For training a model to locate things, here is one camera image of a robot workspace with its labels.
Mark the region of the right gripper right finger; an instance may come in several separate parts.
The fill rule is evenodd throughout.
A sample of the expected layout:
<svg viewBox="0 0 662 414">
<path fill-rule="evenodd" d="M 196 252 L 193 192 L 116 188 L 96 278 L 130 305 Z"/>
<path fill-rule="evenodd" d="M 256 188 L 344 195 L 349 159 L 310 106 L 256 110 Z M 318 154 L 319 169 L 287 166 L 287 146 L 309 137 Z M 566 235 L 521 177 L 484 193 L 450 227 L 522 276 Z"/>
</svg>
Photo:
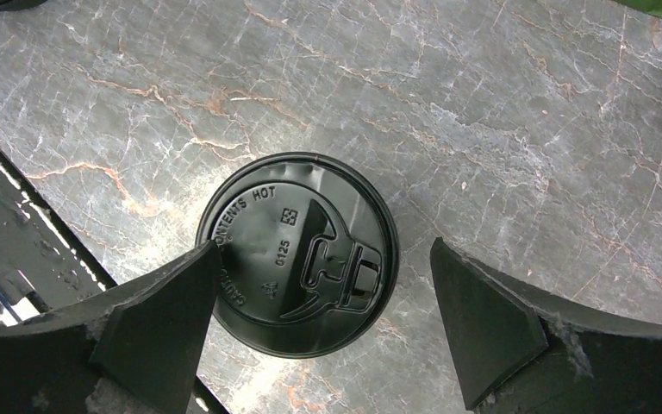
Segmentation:
<svg viewBox="0 0 662 414">
<path fill-rule="evenodd" d="M 468 411 L 662 413 L 662 324 L 559 297 L 441 238 L 429 259 Z"/>
</svg>

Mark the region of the black coffee cup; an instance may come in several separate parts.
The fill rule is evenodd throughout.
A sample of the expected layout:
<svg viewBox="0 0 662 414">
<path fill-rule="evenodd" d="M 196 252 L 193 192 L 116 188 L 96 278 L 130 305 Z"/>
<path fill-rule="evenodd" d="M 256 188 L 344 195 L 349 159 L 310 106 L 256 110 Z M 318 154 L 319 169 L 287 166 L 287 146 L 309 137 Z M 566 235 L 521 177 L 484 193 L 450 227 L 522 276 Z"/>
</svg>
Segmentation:
<svg viewBox="0 0 662 414">
<path fill-rule="evenodd" d="M 32 9 L 45 3 L 47 0 L 0 0 L 0 12 Z"/>
</svg>

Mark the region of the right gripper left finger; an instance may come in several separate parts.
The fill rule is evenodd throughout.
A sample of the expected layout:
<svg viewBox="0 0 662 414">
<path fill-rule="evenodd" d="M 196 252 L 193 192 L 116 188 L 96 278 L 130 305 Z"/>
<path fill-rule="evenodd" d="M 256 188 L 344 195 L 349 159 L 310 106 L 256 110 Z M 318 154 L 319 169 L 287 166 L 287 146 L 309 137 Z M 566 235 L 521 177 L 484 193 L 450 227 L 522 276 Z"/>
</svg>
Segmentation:
<svg viewBox="0 0 662 414">
<path fill-rule="evenodd" d="M 184 413 L 219 292 L 212 241 L 79 303 L 0 326 L 0 413 Z"/>
</svg>

